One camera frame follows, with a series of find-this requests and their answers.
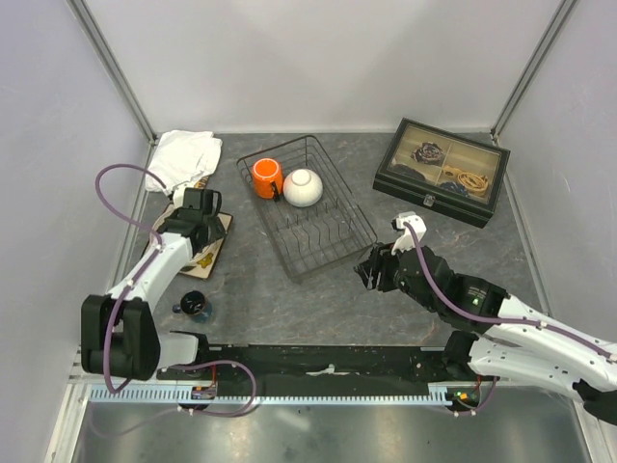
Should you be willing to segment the orange plastic mug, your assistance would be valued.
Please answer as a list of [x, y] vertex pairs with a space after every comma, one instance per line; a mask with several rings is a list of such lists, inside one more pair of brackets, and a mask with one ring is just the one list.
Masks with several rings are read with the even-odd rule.
[[273, 158], [261, 158], [252, 167], [256, 194], [265, 200], [278, 201], [282, 195], [282, 165]]

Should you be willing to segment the white ceramic bowl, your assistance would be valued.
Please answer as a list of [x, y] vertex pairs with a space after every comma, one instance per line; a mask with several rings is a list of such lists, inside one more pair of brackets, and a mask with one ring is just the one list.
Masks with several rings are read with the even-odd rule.
[[295, 207], [312, 206], [321, 199], [322, 194], [322, 179], [313, 170], [296, 169], [284, 179], [284, 198]]

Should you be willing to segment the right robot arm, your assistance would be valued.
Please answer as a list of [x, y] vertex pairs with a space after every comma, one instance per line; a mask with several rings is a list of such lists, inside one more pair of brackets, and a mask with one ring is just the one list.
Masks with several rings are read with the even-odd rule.
[[443, 372], [522, 381], [560, 393], [596, 419], [616, 422], [616, 345], [532, 309], [504, 288], [454, 272], [424, 246], [376, 244], [355, 267], [364, 286], [399, 290], [453, 328]]

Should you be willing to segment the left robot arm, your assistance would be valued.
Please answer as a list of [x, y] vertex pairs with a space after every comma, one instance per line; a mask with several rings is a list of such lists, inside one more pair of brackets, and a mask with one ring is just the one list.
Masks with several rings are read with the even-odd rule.
[[136, 266], [103, 295], [81, 307], [81, 366], [106, 381], [149, 380], [178, 365], [191, 379], [211, 369], [210, 354], [195, 334], [157, 332], [152, 312], [174, 277], [227, 231], [219, 217], [221, 193], [188, 188], [182, 206], [159, 221]]

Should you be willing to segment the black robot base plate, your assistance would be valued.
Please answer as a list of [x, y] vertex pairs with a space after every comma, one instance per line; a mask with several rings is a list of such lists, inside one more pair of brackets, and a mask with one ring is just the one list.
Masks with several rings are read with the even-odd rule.
[[231, 360], [254, 374], [258, 395], [355, 395], [428, 391], [430, 383], [477, 375], [416, 346], [211, 344], [196, 363]]

